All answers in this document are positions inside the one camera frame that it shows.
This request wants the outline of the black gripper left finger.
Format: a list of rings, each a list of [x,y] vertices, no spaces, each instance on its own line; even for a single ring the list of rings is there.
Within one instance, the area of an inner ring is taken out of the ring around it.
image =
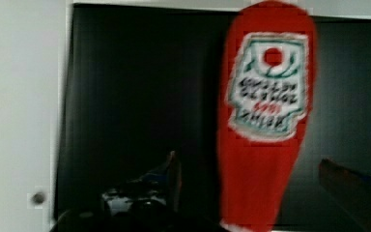
[[[177,212],[182,188],[182,165],[175,151],[170,151],[166,161],[140,177],[147,183],[159,183],[165,189],[166,206]]]

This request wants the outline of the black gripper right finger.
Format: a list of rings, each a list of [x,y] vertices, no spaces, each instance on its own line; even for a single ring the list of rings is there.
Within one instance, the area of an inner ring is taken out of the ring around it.
[[[364,232],[371,232],[371,175],[331,159],[319,164],[319,183]]]

